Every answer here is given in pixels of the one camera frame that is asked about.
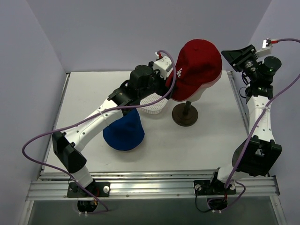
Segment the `red LA baseball cap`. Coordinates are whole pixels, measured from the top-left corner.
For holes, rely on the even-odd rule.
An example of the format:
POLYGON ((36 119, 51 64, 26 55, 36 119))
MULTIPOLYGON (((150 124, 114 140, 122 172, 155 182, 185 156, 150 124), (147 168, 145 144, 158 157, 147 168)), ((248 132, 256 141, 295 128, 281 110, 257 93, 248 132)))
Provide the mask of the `red LA baseball cap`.
POLYGON ((176 62, 176 84, 171 99, 187 101, 202 84, 213 81, 222 72, 222 58, 215 45, 204 39, 188 41, 176 62))

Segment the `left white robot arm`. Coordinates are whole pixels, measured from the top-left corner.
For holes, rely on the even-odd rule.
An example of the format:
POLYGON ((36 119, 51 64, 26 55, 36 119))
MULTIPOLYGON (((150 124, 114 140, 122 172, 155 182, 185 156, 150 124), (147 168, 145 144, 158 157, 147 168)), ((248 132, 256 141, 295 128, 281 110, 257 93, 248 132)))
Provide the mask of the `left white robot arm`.
POLYGON ((173 63, 160 65, 158 62, 151 62, 149 65, 138 65, 130 73, 129 79, 115 89, 87 118, 53 132, 54 154, 78 184, 79 193, 90 196, 95 190, 94 179, 82 154, 86 145, 111 124, 131 115, 135 109, 169 99, 175 81, 173 63))

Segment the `cream mannequin head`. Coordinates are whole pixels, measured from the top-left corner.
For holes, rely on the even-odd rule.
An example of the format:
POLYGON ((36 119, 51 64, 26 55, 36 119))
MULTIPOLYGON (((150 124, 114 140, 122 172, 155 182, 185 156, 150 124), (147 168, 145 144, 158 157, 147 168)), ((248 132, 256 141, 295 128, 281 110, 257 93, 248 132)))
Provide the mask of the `cream mannequin head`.
POLYGON ((198 101, 202 94, 205 92, 205 90, 207 89, 207 87, 200 87, 194 94, 192 94, 188 99, 187 101, 190 101, 190 102, 196 102, 198 101))

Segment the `pink LA baseball cap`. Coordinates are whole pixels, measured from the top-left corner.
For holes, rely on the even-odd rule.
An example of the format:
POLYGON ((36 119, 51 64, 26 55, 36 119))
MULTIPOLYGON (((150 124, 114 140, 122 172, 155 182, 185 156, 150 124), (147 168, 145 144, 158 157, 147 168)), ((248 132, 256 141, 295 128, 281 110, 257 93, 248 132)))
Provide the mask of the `pink LA baseball cap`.
POLYGON ((211 86, 213 86, 222 76, 222 72, 220 72, 220 74, 218 75, 218 77, 216 79, 214 79, 213 81, 211 82, 207 82, 207 83, 204 83, 201 85, 201 89, 206 89, 206 88, 209 88, 211 86))

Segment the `blue bucket hat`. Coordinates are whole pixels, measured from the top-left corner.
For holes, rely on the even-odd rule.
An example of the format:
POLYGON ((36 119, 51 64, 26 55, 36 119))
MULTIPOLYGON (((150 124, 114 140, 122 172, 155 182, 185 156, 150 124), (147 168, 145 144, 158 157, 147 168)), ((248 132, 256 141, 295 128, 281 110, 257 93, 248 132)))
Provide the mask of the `blue bucket hat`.
POLYGON ((136 109, 103 130, 105 142, 115 150, 129 151, 142 143, 145 132, 136 109))

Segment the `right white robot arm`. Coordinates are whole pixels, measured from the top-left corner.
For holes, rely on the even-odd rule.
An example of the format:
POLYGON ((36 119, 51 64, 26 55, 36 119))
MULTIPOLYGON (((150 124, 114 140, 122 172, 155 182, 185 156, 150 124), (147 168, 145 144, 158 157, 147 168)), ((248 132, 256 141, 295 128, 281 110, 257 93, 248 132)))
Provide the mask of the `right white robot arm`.
POLYGON ((218 168, 208 182, 211 192, 217 194, 229 189, 246 176, 265 176, 282 152, 275 142, 271 127, 273 77, 282 62, 270 55, 270 47, 259 51, 253 45, 221 54, 236 72, 248 78, 246 104, 249 111, 249 134, 235 150, 228 166, 218 168))

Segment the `white perforated plastic basket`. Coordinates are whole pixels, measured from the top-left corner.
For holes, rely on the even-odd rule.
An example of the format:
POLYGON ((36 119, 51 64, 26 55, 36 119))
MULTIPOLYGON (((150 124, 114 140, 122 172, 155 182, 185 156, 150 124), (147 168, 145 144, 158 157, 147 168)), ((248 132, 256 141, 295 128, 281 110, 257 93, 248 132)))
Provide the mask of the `white perforated plastic basket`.
MULTIPOLYGON (((161 96, 159 96, 156 93, 153 93, 153 94, 147 96, 146 98, 142 99, 140 102, 140 105, 146 105, 149 103, 153 103, 160 98, 161 98, 161 96)), ((150 114, 150 115, 157 115, 157 114, 161 113, 161 111, 167 105, 167 102, 168 102, 168 100, 166 98, 164 98, 155 104, 145 106, 145 107, 140 107, 140 108, 137 108, 137 110, 147 113, 147 114, 150 114)))

